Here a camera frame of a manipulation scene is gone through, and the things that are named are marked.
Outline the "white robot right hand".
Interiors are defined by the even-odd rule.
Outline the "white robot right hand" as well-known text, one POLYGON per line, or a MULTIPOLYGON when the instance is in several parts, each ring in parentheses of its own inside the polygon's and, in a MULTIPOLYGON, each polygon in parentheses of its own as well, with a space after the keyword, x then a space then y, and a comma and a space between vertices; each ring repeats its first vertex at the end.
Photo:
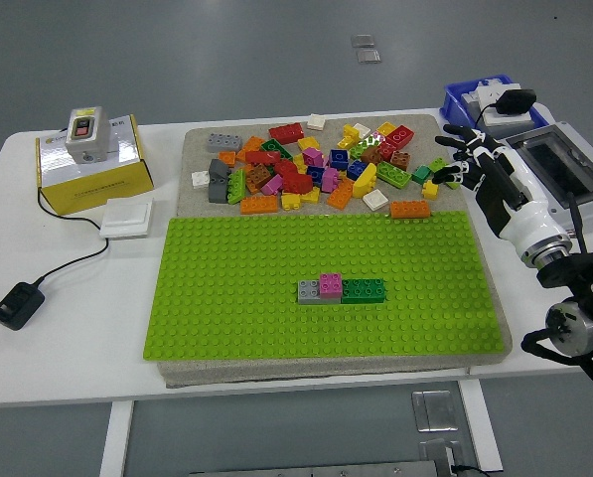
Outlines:
POLYGON ((435 184, 471 190, 494 235, 509 241, 527 266, 555 252, 569 254, 566 230, 550 216, 543 189, 513 148, 470 127, 446 124, 443 130, 435 141, 457 153, 434 174, 435 184))

